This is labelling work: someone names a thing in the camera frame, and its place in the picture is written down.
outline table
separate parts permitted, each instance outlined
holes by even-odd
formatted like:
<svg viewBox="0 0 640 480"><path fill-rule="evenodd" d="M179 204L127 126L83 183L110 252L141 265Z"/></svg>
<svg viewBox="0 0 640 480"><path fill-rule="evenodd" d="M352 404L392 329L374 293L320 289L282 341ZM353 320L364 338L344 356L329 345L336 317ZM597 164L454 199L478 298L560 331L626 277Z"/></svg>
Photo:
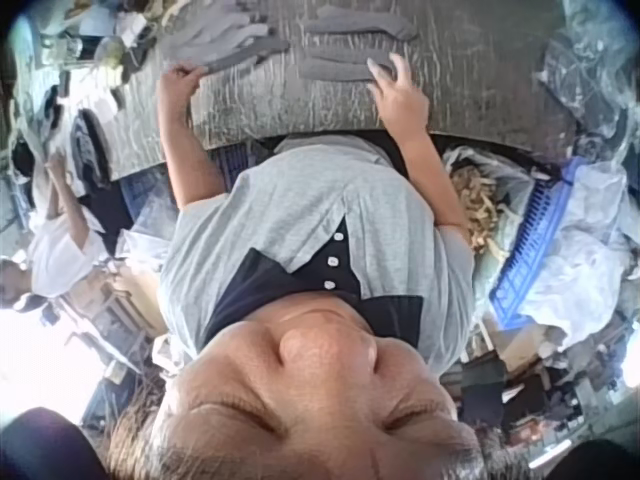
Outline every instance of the table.
<svg viewBox="0 0 640 480"><path fill-rule="evenodd" d="M197 136L206 148L292 132L381 128L363 83L298 78L304 47L331 44L396 51L411 62L432 100L430 129L504 143L562 161L575 122L534 74L547 39L564 24L555 0L332 0L361 10L393 11L419 27L409 44L383 34L311 36L302 21L322 0L255 0L292 48L251 72L230 70L202 82L192 101ZM198 8L200 0L185 9ZM108 125L113 178L164 161L155 111L155 83L164 69L150 53L121 88L125 110Z"/></svg>

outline gray fabric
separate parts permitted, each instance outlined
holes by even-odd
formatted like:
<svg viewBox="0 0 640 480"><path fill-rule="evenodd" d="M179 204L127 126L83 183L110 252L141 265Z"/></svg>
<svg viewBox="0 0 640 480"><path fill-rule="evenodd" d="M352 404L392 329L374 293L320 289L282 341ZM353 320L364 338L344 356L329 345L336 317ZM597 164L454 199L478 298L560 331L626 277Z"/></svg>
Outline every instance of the gray fabric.
<svg viewBox="0 0 640 480"><path fill-rule="evenodd" d="M398 15L348 10L333 5L318 9L318 19L305 22L304 29L306 33L386 32L405 42L418 34L415 25Z"/></svg>
<svg viewBox="0 0 640 480"><path fill-rule="evenodd" d="M227 28L244 27L251 23L251 14L242 12L235 1L218 1L208 8L198 10L195 18L189 18L184 28L162 39L160 48L164 51L184 45L208 30L211 38L220 35Z"/></svg>
<svg viewBox="0 0 640 480"><path fill-rule="evenodd" d="M368 82L373 80L366 65L330 62L319 58L305 58L298 64L298 75L307 80L323 82Z"/></svg>
<svg viewBox="0 0 640 480"><path fill-rule="evenodd" d="M387 68L390 72L395 72L393 62L389 58L389 53L384 50L374 48L350 49L340 47L308 47L304 53L307 57L321 58L338 63L352 63L356 65L366 65L367 59L371 58L378 65Z"/></svg>
<svg viewBox="0 0 640 480"><path fill-rule="evenodd" d="M363 299L424 298L418 350L440 375L471 324L473 255L455 229L365 142L303 141L243 172L231 193L196 202L178 219L158 300L170 331L195 358L214 307L250 248L289 273L305 265L342 219Z"/></svg>
<svg viewBox="0 0 640 480"><path fill-rule="evenodd" d="M182 61L189 61L196 65L206 65L224 58L240 50L241 45L248 39L266 37L269 34L269 26L263 23L254 23L239 29L225 31L215 41L204 44L183 45L177 47L171 56Z"/></svg>
<svg viewBox="0 0 640 480"><path fill-rule="evenodd" d="M266 23L252 23L260 18L257 12L242 11L232 0L218 0L197 12L183 29L161 41L165 58L215 73L289 48L288 42L269 37Z"/></svg>
<svg viewBox="0 0 640 480"><path fill-rule="evenodd" d="M286 52L289 42L275 37L264 37L255 40L251 45L241 48L224 58L206 64L209 75L226 70L227 68L243 64L251 59L259 61L261 58Z"/></svg>
<svg viewBox="0 0 640 480"><path fill-rule="evenodd" d="M311 47L305 50L307 58L298 64L298 74L308 80L327 82L367 82L373 75L367 59L373 59L391 74L395 69L389 53L383 50L351 50L338 47Z"/></svg>

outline hand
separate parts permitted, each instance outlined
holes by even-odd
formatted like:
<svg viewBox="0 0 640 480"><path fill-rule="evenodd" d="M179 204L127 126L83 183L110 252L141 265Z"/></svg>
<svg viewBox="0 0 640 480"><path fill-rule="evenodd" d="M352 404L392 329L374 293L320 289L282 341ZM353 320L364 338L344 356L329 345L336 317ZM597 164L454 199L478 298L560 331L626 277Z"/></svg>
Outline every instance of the hand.
<svg viewBox="0 0 640 480"><path fill-rule="evenodd" d="M52 179L66 181L67 167L65 164L64 154L60 150L56 150L45 164L45 167Z"/></svg>
<svg viewBox="0 0 640 480"><path fill-rule="evenodd" d="M207 74L204 67L179 64L162 75L158 81L158 120L160 126L173 121L185 122L191 97L200 86L200 79Z"/></svg>
<svg viewBox="0 0 640 480"><path fill-rule="evenodd" d="M426 134L429 120L429 99L411 80L411 67L400 55L389 55L398 72L393 79L377 63L367 65L375 82L368 85L378 107L378 114L398 145L410 143Z"/></svg>

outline plastic sheet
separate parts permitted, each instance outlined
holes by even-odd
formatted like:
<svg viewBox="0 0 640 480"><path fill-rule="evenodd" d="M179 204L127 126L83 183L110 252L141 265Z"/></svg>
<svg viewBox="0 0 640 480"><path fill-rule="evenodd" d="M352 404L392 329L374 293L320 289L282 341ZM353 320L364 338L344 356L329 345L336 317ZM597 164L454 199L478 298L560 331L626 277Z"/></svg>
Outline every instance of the plastic sheet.
<svg viewBox="0 0 640 480"><path fill-rule="evenodd" d="M130 259L138 266L158 271L164 264L178 221L178 208L165 182L149 195L131 230L122 230L116 257Z"/></svg>
<svg viewBox="0 0 640 480"><path fill-rule="evenodd" d="M538 74L589 133L612 139L622 161L637 139L638 107L630 60L639 49L632 22L613 2L563 0L566 28L549 43Z"/></svg>
<svg viewBox="0 0 640 480"><path fill-rule="evenodd" d="M498 225L492 240L500 251L509 254L518 235L518 228L526 213L534 180L522 167L511 160L488 152L459 147L444 154L443 161L449 173L457 166L469 162L476 166L483 177L496 181L496 204L506 208L499 209ZM480 319L487 308L489 292L495 286L503 259L498 258L491 249L476 257L473 272L473 291L475 295L475 317Z"/></svg>
<svg viewBox="0 0 640 480"><path fill-rule="evenodd" d="M626 174L613 163L576 173L563 222L519 313L567 333L562 348L584 340L611 319L623 275L634 262L619 228Z"/></svg>

